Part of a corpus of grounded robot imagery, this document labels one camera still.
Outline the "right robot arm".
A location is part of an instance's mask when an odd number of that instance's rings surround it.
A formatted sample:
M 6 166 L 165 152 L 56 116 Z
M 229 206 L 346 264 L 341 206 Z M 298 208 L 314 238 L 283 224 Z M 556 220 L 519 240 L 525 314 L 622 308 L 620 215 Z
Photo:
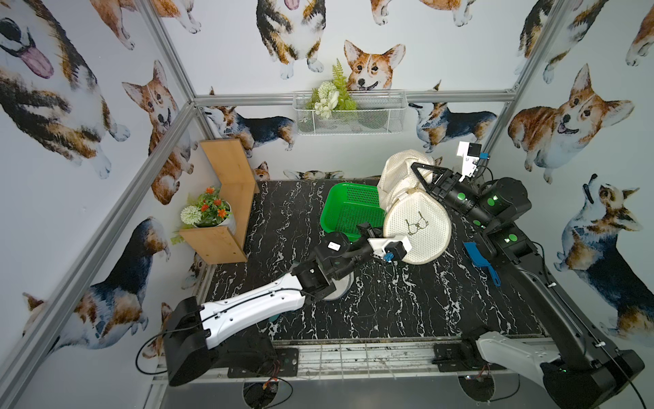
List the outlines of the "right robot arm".
M 507 281 L 526 300 L 556 351 L 486 332 L 476 339 L 483 361 L 503 366 L 539 384 L 560 408 L 596 408 L 618 395 L 644 370 L 630 349 L 618 349 L 580 310 L 545 265 L 544 255 L 516 220 L 531 209 L 519 180 L 504 177 L 477 190 L 459 173 L 415 162 L 415 177 L 427 194 L 473 223 L 478 260 L 495 282 Z

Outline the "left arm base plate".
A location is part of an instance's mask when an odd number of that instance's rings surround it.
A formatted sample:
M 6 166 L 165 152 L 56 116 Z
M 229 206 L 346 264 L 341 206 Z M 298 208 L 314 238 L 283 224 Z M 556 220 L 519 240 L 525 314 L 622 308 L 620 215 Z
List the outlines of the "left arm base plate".
M 273 357 L 256 361 L 255 364 L 228 368 L 228 378 L 271 378 L 273 375 L 280 375 L 282 378 L 296 377 L 300 363 L 299 354 L 298 348 L 275 349 Z

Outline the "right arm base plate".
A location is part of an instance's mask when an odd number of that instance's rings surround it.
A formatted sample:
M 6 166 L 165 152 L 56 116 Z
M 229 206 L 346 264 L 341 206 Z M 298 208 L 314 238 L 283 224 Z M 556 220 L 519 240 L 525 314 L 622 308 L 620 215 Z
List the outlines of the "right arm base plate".
M 455 344 L 434 344 L 434 359 L 441 372 L 479 372 L 485 365 L 492 371 L 502 371 L 505 367 L 485 361 L 474 343 L 464 341 Z

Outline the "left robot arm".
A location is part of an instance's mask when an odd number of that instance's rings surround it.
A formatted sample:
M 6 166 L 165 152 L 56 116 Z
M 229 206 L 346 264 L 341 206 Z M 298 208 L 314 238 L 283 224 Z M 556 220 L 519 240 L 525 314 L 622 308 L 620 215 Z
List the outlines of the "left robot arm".
M 232 336 L 274 315 L 324 300 L 336 291 L 336 282 L 360 264 L 399 261 L 412 249 L 403 235 L 377 237 L 367 223 L 359 230 L 362 235 L 355 243 L 345 233 L 328 233 L 305 261 L 265 286 L 218 302 L 182 300 L 161 334 L 169 385 L 190 383 L 213 367 L 245 366 L 250 373 L 265 375 L 276 360 L 274 349 L 255 339 L 233 342 Z

